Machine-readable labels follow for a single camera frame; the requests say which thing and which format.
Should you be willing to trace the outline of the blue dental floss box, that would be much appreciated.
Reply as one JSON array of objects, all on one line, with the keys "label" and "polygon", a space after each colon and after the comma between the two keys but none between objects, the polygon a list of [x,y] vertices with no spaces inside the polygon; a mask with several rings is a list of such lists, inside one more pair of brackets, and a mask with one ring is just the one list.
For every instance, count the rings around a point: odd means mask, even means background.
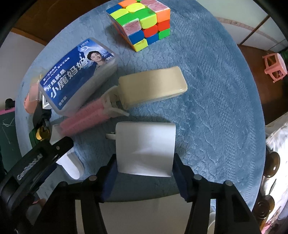
[{"label": "blue dental floss box", "polygon": [[39,82],[52,109],[71,116],[117,70],[118,55],[94,38],[87,38],[63,56]]}]

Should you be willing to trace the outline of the black clamp on chalkboard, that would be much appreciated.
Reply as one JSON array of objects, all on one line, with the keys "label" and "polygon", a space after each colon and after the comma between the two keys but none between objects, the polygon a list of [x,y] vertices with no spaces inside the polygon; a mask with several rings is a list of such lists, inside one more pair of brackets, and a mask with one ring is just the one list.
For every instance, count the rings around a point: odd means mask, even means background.
[{"label": "black clamp on chalkboard", "polygon": [[15,108],[15,101],[11,98],[5,100],[5,110],[10,110]]}]

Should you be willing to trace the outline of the cream rectangular case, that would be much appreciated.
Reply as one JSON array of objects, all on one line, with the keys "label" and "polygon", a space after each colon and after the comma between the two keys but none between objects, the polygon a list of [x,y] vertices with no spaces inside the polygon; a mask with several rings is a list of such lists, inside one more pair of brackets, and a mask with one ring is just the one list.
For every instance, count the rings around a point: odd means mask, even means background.
[{"label": "cream rectangular case", "polygon": [[188,90],[178,66],[119,77],[118,92],[124,109],[173,98]]}]

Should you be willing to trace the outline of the pink hair roller clip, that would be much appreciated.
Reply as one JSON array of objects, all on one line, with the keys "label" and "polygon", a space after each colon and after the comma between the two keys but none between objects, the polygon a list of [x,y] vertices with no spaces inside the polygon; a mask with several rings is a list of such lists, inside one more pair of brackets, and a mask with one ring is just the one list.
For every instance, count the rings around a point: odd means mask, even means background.
[{"label": "pink hair roller clip", "polygon": [[111,87],[100,98],[80,108],[77,113],[66,118],[60,124],[53,125],[50,143],[54,144],[64,136],[81,133],[111,118],[129,116],[128,112],[117,106],[119,100],[118,87]]}]

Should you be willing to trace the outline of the multicolour puzzle cube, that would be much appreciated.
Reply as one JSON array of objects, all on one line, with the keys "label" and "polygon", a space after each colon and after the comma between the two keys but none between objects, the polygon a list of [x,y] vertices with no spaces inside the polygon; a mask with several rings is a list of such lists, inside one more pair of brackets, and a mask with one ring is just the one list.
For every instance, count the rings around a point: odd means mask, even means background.
[{"label": "multicolour puzzle cube", "polygon": [[160,1],[122,1],[106,10],[117,32],[138,52],[170,35],[171,9]]}]

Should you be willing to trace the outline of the white storage box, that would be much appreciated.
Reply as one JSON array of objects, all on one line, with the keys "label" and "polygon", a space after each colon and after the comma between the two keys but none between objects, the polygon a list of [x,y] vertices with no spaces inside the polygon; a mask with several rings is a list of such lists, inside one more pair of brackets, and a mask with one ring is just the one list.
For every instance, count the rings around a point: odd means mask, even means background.
[{"label": "white storage box", "polygon": [[76,155],[73,147],[59,158],[56,163],[62,166],[74,180],[78,180],[84,175],[84,166]]}]

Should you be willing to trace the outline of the green chalkboard pink frame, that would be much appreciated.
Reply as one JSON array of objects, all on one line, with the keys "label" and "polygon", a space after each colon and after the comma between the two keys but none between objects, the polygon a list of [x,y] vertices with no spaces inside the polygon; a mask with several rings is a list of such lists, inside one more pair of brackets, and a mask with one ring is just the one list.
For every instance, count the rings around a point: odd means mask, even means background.
[{"label": "green chalkboard pink frame", "polygon": [[9,171],[21,159],[14,109],[1,112],[0,132],[2,162],[4,169]]}]

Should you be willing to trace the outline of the pink plastic stool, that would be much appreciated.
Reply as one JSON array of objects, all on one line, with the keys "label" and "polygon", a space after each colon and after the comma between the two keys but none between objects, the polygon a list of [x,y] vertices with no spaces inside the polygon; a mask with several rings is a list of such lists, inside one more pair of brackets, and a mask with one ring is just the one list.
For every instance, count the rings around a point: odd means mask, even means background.
[{"label": "pink plastic stool", "polygon": [[262,56],[265,63],[265,74],[272,78],[273,83],[282,80],[287,75],[287,68],[279,53]]}]

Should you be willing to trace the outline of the white power adapter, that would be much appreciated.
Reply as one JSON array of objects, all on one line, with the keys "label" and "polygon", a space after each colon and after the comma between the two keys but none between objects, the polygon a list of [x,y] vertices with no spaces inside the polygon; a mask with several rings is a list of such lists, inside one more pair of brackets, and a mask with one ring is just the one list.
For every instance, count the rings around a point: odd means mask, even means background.
[{"label": "white power adapter", "polygon": [[169,122],[118,122],[106,138],[116,141],[118,172],[170,177],[176,125]]}]

